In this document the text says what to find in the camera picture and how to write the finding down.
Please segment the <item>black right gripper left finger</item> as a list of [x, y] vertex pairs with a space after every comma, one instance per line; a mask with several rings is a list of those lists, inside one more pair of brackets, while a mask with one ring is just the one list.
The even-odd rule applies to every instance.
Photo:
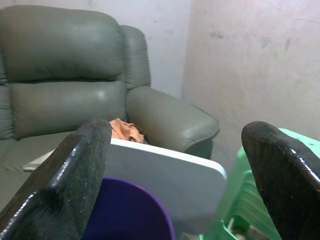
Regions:
[[101, 118], [68, 135], [1, 211], [1, 239], [81, 239], [104, 177], [111, 138], [111, 125]]

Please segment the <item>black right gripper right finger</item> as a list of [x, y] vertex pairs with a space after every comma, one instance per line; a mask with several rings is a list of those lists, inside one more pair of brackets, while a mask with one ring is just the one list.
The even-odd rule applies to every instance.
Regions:
[[320, 159], [301, 141], [263, 121], [241, 142], [259, 195], [283, 240], [320, 238]]

